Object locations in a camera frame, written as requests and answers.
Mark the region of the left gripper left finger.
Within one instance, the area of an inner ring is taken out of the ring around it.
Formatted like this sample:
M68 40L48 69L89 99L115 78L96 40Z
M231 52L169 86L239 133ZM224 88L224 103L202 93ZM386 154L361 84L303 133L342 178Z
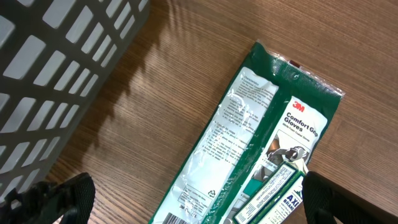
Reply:
M1 223L86 224L95 202L95 184L87 172L64 183L40 181L19 193L10 190L1 203Z

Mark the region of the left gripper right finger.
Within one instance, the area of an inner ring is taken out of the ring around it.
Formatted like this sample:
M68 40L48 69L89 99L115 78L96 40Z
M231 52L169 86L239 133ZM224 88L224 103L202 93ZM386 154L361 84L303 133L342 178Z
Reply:
M326 177L310 171L303 178L303 206L308 224L397 223L393 215L351 193Z

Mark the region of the green white balm box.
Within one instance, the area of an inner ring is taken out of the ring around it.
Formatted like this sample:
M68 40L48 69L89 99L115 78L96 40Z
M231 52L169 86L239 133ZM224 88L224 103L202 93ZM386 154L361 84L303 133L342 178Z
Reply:
M303 201L305 174L284 162L233 217L237 224L281 224Z

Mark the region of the green white gloves package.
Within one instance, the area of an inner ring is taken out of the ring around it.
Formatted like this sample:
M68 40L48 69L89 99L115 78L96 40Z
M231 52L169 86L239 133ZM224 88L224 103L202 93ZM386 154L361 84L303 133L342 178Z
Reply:
M281 164L310 161L343 97L255 42L151 222L234 223Z

